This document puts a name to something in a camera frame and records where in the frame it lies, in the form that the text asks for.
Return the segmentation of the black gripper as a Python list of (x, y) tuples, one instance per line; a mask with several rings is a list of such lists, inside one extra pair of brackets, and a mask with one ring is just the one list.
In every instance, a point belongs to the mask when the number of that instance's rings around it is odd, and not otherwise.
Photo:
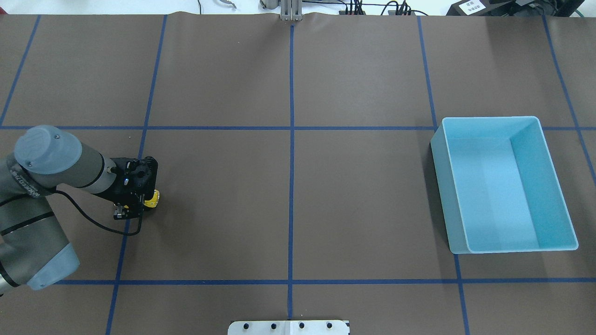
[(113, 158), (115, 182), (110, 187), (110, 200), (115, 205), (114, 220), (140, 218), (143, 200), (150, 199), (156, 189), (158, 162), (147, 156), (143, 159)]

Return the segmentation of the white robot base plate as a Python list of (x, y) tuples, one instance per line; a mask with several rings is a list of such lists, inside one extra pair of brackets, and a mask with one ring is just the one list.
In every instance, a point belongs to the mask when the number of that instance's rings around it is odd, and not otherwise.
[(349, 335), (343, 320), (266, 320), (232, 322), (228, 335)]

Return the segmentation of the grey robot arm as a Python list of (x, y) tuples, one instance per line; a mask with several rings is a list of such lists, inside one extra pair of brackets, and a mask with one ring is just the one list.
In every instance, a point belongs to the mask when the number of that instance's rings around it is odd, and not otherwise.
[(47, 198), (60, 194), (86, 219), (62, 184), (113, 203), (115, 220), (138, 219), (125, 232), (92, 223), (108, 232), (133, 236), (145, 211), (155, 208), (158, 162), (153, 157), (110, 158), (77, 136), (51, 125), (32, 127), (1, 159), (0, 292), (26, 285), (42, 290), (75, 272), (80, 260)]

